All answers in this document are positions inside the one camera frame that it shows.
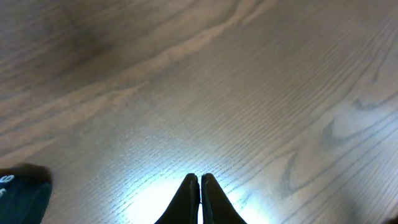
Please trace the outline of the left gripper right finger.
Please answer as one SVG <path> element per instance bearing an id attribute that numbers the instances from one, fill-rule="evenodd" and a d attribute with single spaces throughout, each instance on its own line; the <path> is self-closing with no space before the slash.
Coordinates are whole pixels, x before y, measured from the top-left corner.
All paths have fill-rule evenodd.
<path id="1" fill-rule="evenodd" d="M 246 224 L 211 173 L 201 177 L 201 203 L 204 224 Z"/>

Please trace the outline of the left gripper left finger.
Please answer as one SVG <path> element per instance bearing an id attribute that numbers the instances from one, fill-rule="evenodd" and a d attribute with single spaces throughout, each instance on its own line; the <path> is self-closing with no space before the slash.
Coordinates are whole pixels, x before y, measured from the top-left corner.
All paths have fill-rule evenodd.
<path id="1" fill-rule="evenodd" d="M 200 204 L 198 177 L 185 176 L 165 212 L 155 224 L 197 224 Z"/>

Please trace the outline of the black t-shirt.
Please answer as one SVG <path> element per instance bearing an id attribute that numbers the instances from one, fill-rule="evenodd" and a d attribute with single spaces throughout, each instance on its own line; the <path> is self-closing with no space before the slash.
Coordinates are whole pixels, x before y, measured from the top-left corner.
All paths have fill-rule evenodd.
<path id="1" fill-rule="evenodd" d="M 1 169 L 1 224 L 41 224 L 52 193 L 47 167 Z"/>

